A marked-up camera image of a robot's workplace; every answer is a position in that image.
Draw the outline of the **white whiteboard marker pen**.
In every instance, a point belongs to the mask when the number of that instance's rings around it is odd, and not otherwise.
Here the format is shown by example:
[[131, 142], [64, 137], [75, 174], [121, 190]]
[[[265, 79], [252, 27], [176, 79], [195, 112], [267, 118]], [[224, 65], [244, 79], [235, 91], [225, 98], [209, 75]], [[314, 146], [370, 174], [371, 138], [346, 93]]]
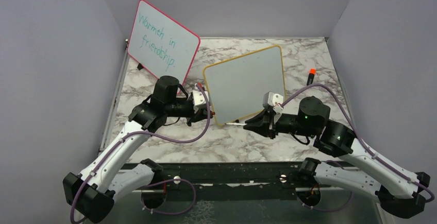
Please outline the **white whiteboard marker pen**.
[[225, 125], [227, 126], [245, 126], [245, 123], [235, 123], [235, 122], [230, 122], [230, 123], [225, 123]]

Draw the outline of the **yellow framed whiteboard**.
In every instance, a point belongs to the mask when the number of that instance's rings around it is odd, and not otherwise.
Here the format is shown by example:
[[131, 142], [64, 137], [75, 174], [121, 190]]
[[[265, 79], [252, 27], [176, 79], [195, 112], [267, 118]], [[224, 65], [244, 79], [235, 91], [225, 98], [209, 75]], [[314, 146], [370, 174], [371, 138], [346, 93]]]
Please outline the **yellow framed whiteboard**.
[[272, 91], [285, 96], [282, 49], [269, 46], [203, 69], [215, 123], [243, 120], [263, 109], [263, 96]]

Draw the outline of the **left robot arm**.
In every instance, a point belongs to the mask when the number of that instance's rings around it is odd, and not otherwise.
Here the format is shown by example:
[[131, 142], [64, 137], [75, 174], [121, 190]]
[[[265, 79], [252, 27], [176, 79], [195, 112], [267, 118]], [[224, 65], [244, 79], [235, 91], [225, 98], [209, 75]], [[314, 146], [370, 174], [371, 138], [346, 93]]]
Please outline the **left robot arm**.
[[188, 94], [173, 76], [160, 77], [153, 93], [128, 115], [128, 120], [110, 145], [80, 173], [68, 173], [62, 181], [65, 198], [71, 206], [70, 222], [89, 220], [99, 223], [110, 213], [114, 204], [142, 187], [156, 188], [162, 181], [162, 167], [147, 159], [133, 169], [120, 173], [127, 159], [151, 137], [164, 141], [188, 144], [205, 135], [209, 124], [197, 137], [177, 140], [157, 134], [167, 118], [186, 118], [191, 126], [198, 121], [211, 121], [213, 112], [209, 94], [198, 83], [197, 90]]

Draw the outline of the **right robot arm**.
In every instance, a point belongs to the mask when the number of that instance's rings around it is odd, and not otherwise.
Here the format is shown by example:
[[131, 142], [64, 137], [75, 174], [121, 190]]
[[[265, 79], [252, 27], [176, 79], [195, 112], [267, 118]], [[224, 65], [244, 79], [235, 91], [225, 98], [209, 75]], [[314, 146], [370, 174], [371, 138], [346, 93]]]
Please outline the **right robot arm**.
[[313, 158], [302, 162], [296, 179], [307, 187], [331, 185], [349, 190], [380, 204], [386, 212], [408, 219], [425, 209], [421, 195], [430, 182], [424, 172], [413, 173], [380, 156], [347, 126], [330, 120], [330, 108], [316, 97], [299, 103], [298, 113], [284, 114], [283, 97], [269, 92], [263, 111], [247, 120], [244, 129], [273, 139], [280, 133], [314, 140], [314, 147], [357, 168], [346, 170]]

